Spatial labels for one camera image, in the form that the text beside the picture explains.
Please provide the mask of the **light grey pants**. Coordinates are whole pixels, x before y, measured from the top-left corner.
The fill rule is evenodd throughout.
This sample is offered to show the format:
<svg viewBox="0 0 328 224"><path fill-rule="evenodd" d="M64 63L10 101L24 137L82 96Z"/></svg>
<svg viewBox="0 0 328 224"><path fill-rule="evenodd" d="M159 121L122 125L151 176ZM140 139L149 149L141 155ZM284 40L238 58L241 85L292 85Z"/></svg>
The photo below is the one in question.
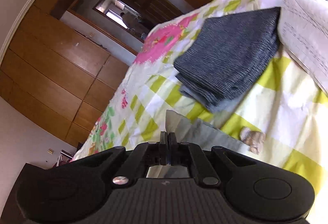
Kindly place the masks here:
<svg viewBox="0 0 328 224"><path fill-rule="evenodd" d="M250 147L235 139L211 124L200 120L191 121L175 111L166 111L165 129L173 132L177 142L190 142L199 145L203 150L211 150L214 146L222 146L240 154L247 154ZM188 178L187 167L178 165L157 165L149 168L148 178Z"/></svg>

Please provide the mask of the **white bag on nightstand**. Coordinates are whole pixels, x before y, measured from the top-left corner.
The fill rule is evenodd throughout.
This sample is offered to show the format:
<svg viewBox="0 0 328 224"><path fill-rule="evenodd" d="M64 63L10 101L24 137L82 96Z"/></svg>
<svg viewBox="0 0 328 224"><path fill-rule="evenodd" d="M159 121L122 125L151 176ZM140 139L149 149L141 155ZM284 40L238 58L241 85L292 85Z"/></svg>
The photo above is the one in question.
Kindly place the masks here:
<svg viewBox="0 0 328 224"><path fill-rule="evenodd" d="M65 164L69 163L70 160L71 160L70 158L68 158L68 157L60 154L59 157L57 158L57 161L53 165L53 168L58 167L58 166L65 165Z"/></svg>

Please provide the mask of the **folded dark grey garment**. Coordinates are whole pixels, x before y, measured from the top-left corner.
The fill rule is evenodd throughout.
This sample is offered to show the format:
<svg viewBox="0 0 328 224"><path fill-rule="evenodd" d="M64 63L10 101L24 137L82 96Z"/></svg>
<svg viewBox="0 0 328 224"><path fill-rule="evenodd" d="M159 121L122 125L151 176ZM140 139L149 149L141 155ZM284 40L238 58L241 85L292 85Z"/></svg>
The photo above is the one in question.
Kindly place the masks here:
<svg viewBox="0 0 328 224"><path fill-rule="evenodd" d="M211 112L240 98L262 75L280 41L280 8L211 17L173 63L180 93Z"/></svg>

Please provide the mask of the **colourful checkered bed quilt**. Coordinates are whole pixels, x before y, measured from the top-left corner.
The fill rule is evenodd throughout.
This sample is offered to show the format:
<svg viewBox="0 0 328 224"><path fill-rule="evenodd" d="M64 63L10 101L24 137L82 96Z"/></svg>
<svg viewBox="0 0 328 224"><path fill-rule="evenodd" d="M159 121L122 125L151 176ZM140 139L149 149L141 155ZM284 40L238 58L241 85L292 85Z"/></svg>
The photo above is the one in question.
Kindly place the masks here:
<svg viewBox="0 0 328 224"><path fill-rule="evenodd" d="M173 110L265 133L260 160L327 193L327 95L279 42L282 1L213 0L157 25L74 159L155 141Z"/></svg>

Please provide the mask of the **brown wooden wardrobe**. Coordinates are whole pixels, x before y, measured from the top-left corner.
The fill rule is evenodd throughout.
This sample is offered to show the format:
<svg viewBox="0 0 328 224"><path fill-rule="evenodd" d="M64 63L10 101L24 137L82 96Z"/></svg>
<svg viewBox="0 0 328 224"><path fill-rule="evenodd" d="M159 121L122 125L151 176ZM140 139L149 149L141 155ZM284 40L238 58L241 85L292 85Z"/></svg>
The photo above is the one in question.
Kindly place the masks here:
<svg viewBox="0 0 328 224"><path fill-rule="evenodd" d="M77 0L35 0L1 64L1 97L35 124L83 144L128 66L60 21Z"/></svg>

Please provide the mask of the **dark wooden headboard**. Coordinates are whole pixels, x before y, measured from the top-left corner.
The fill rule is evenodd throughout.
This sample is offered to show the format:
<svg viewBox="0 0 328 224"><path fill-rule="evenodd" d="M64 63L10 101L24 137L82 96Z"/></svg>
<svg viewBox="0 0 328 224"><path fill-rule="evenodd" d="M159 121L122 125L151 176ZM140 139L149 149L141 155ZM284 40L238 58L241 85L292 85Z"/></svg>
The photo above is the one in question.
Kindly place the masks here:
<svg viewBox="0 0 328 224"><path fill-rule="evenodd" d="M31 214L44 203L46 172L29 163L23 166L5 202L1 223L35 223Z"/></svg>

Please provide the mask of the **person in hallway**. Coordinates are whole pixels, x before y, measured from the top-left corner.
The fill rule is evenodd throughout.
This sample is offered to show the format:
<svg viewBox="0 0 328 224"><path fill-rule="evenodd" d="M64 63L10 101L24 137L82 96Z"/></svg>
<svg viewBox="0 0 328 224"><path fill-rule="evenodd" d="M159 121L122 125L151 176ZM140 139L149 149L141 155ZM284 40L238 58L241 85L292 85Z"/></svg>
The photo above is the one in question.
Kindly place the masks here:
<svg viewBox="0 0 328 224"><path fill-rule="evenodd" d="M142 27L140 26L140 23L138 22L138 20L136 19L136 17L127 12L127 13L124 13L122 12L120 14L121 18L122 18L122 21L123 23L131 30L135 30L136 32L139 32L141 33L142 32Z"/></svg>

